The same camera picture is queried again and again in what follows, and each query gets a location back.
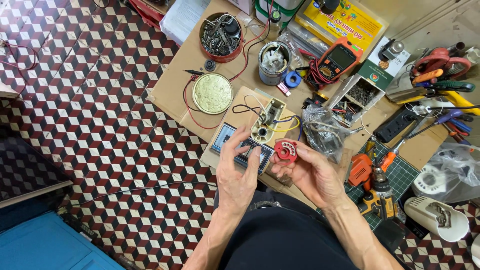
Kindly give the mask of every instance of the yellow wire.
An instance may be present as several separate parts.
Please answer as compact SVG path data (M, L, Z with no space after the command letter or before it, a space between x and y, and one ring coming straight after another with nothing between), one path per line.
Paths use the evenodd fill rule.
M298 126L300 125L300 120L298 119L297 116L294 116L294 115L284 117L284 118L280 119L280 121L283 120L283 119L290 118L290 117L292 118L292 120L293 120L293 119L297 120L297 125L294 126L294 127L289 128L289 129L286 129L286 130L276 130L276 129L271 128L269 125L266 125L266 126L267 126L270 130L273 130L273 131L275 131L275 132L286 132L286 131L290 131L290 130L292 130L292 129L294 129L294 128L296 128L296 127L298 127Z

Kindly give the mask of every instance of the small box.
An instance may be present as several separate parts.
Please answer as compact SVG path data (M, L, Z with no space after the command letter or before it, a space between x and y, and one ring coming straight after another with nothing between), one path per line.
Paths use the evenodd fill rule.
M382 37L368 58L353 70L353 74L357 73L361 75L382 91L387 89L387 86L392 82L393 78L410 57L410 53L403 50L393 60L388 62L380 61L378 53L380 52L381 46L387 44L388 41L388 38Z
M368 104L362 104L348 94L355 85L361 85L362 88L368 88L370 92L373 93L373 97L370 102L368 102ZM333 96L322 105L329 109L333 109L340 101L343 101L343 98L345 98L344 100L347 103L353 103L356 106L360 107L361 110L353 114L351 121L346 121L345 118L341 117L339 114L334 114L335 119L344 124L346 127L350 128L353 123L360 119L360 117L364 113L366 113L371 107L373 107L375 103L377 103L384 95L385 92L378 88L376 85L372 84L370 80L360 76L359 74L355 74L345 79L338 87L337 91L335 91Z
M255 10L255 0L228 0L237 8L241 9L243 12L251 15Z

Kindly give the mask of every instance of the cordless drill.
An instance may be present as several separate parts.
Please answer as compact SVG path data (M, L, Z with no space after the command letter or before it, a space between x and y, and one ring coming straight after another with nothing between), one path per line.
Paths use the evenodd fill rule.
M358 204L359 211L362 215L373 212L384 221L391 220L397 215L393 190L381 167L373 169L372 177L373 187L365 193L363 202Z

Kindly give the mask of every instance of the hand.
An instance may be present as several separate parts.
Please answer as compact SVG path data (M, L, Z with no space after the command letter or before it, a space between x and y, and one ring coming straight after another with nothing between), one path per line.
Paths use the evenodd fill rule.
M284 174L288 175L299 190L318 208L324 210L327 207L334 207L341 202L345 189L335 169L328 163L326 156L311 149L304 143L290 139L297 143L297 159L295 162L285 166L285 160L281 160L277 153L271 156L270 162L275 163L271 172L277 178Z
M260 146L252 150L248 158L248 166L245 173L237 172L233 158L245 153L250 146L235 149L242 141L251 134L245 127L239 127L233 135L223 144L220 151L220 162L216 169L216 181L218 184L218 209L227 215L242 218L250 204L255 188L257 187L258 166L260 164Z

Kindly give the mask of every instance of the scissors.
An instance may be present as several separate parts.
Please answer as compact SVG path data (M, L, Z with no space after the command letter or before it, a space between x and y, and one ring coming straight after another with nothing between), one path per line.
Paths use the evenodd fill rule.
M413 67L413 74L415 76L420 76L437 69L448 71L456 63L462 64L465 66L465 68L460 72L451 75L451 78L456 78L467 73L471 67L470 61L461 57L450 57L448 56L448 53L448 50L445 48L436 48L432 50L429 56L425 56L415 63Z

